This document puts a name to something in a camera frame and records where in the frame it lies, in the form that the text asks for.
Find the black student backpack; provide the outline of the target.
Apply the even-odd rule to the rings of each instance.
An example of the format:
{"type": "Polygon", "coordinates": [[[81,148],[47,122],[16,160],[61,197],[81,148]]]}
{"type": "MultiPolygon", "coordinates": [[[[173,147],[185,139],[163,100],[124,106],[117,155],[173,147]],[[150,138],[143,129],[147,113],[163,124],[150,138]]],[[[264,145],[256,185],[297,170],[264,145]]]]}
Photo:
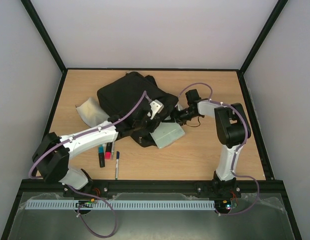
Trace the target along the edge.
{"type": "MultiPolygon", "coordinates": [[[[109,115],[109,120],[112,123],[130,111],[133,111],[129,115],[132,117],[142,107],[150,107],[149,103],[154,100],[158,100],[164,105],[160,112],[162,122],[178,103],[178,97],[160,89],[153,76],[143,76],[136,71],[127,73],[118,80],[100,88],[96,95],[100,107],[109,115]]],[[[152,132],[142,129],[133,132],[129,137],[141,147],[147,148],[156,145],[150,133],[152,132]]]]}

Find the grey Great Gatsby book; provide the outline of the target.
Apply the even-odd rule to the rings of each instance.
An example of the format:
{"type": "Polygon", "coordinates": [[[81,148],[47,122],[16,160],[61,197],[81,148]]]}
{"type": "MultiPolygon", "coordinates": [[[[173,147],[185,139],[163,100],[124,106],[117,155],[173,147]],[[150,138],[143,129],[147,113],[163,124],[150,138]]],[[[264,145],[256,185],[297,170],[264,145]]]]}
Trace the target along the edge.
{"type": "Polygon", "coordinates": [[[161,122],[150,135],[159,149],[163,149],[185,135],[183,128],[175,122],[161,122]]]}

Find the white fabric pouch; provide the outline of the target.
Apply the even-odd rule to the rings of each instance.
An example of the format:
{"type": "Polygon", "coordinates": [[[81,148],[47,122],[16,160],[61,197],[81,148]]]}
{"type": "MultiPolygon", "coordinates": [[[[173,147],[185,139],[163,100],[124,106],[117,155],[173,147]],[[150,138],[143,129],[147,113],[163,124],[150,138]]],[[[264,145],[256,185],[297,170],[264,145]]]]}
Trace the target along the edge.
{"type": "Polygon", "coordinates": [[[75,109],[82,121],[90,128],[100,125],[110,117],[93,97],[89,97],[75,109]]]}

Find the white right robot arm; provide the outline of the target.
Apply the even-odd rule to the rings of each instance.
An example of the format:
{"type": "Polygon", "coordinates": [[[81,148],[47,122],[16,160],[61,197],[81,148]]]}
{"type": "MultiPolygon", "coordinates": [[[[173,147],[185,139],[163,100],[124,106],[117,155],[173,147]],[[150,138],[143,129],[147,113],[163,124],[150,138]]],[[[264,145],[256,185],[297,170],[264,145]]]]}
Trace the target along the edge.
{"type": "Polygon", "coordinates": [[[212,99],[200,98],[196,89],[186,92],[188,107],[177,106],[170,114],[171,119],[183,126],[195,117],[212,117],[216,134],[222,145],[219,164],[214,171],[210,190],[224,196],[236,188],[236,166],[239,155],[251,137],[251,129],[241,103],[227,104],[212,99]]]}

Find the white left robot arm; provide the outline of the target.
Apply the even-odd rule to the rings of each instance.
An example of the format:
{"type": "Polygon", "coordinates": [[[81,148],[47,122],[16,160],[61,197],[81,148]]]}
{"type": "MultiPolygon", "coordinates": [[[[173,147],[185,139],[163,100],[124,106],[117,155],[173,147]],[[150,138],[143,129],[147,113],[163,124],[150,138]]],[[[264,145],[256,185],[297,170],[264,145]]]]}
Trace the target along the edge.
{"type": "Polygon", "coordinates": [[[30,179],[43,178],[45,183],[61,183],[75,190],[84,190],[90,184],[89,175],[83,170],[70,166],[70,161],[79,154],[99,145],[112,143],[129,137],[154,120],[164,108],[158,100],[146,104],[145,120],[133,126],[127,126],[125,120],[140,106],[141,100],[122,118],[114,122],[104,121],[101,124],[78,133],[57,136],[47,134],[35,151],[33,165],[28,172],[30,179]]]}

